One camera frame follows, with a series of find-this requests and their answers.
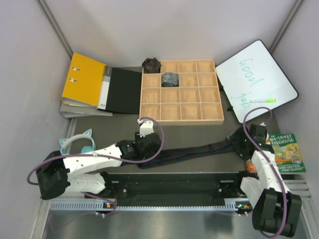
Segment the brown blue striped tie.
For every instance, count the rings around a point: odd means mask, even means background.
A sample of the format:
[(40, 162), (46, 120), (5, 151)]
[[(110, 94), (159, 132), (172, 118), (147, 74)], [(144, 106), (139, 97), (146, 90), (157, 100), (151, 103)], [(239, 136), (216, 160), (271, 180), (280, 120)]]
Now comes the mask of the brown blue striped tie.
[(217, 143), (212, 143), (199, 147), (189, 147), (180, 149), (167, 149), (159, 153), (159, 155), (148, 162), (138, 164), (140, 169), (150, 169), (159, 166), (179, 163), (195, 158), (235, 152), (232, 142), (224, 140)]

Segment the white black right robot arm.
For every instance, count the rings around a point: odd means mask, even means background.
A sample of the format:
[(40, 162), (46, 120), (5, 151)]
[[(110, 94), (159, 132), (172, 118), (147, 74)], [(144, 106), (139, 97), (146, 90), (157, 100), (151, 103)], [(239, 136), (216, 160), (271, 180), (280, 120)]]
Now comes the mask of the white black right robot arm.
[(235, 152), (250, 160), (257, 174), (240, 172), (239, 181), (232, 186), (238, 197), (247, 196), (252, 206), (252, 224), (266, 237), (295, 235), (302, 200), (284, 183), (275, 161), (271, 135), (265, 125), (239, 127), (228, 136)]

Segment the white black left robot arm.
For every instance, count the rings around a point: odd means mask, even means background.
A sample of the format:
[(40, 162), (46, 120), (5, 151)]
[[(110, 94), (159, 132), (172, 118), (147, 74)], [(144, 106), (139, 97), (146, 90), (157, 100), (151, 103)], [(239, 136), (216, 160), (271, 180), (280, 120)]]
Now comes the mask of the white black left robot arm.
[(55, 151), (54, 161), (45, 161), (36, 171), (42, 199), (51, 200), (70, 193), (89, 193), (98, 197), (109, 197), (113, 183), (105, 168), (119, 167), (124, 160), (134, 163), (154, 156), (161, 146), (158, 134), (144, 137), (135, 135), (135, 140), (121, 140), (109, 147), (71, 157)]

